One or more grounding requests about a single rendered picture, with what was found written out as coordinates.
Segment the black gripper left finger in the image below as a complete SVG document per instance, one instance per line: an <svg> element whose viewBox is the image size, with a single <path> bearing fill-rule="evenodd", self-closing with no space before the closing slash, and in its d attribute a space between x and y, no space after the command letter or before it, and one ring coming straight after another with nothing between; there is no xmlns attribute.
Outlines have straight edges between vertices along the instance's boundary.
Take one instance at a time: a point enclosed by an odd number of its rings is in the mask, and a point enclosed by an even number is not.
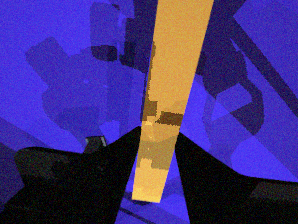
<svg viewBox="0 0 298 224"><path fill-rule="evenodd" d="M140 137L137 126L92 154L35 146L17 150L14 160L24 185L88 191L94 196L96 224L115 224Z"/></svg>

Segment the orange bar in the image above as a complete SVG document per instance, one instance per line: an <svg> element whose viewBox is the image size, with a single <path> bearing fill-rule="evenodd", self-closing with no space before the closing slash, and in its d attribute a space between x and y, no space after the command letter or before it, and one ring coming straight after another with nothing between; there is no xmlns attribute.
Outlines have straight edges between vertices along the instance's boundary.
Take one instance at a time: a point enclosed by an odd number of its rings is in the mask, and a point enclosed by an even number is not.
<svg viewBox="0 0 298 224"><path fill-rule="evenodd" d="M161 200L213 2L158 0L132 200Z"/></svg>

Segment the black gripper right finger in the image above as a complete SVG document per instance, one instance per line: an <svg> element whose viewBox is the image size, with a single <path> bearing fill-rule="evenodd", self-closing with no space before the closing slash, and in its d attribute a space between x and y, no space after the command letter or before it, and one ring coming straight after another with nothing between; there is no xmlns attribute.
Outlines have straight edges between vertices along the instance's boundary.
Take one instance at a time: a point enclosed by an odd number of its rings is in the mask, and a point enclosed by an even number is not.
<svg viewBox="0 0 298 224"><path fill-rule="evenodd" d="M190 224L238 224L258 202L298 206L298 182L237 173L181 132L175 156Z"/></svg>

